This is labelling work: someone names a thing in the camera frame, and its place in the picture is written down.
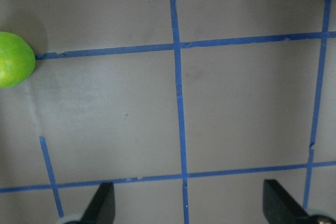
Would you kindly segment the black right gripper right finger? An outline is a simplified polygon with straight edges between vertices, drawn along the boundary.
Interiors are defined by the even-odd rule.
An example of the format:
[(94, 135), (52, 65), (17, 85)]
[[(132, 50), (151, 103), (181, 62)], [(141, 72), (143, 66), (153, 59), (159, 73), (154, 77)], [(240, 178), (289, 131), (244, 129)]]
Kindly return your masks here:
[(270, 224), (314, 223), (314, 219), (275, 179), (265, 179), (262, 192), (263, 214)]

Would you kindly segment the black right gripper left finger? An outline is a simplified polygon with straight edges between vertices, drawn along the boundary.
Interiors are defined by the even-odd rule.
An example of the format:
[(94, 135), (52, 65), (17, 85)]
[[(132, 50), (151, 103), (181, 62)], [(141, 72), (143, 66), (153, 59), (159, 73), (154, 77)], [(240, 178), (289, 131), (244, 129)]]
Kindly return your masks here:
[(79, 223), (112, 224), (115, 220), (114, 184), (101, 183)]

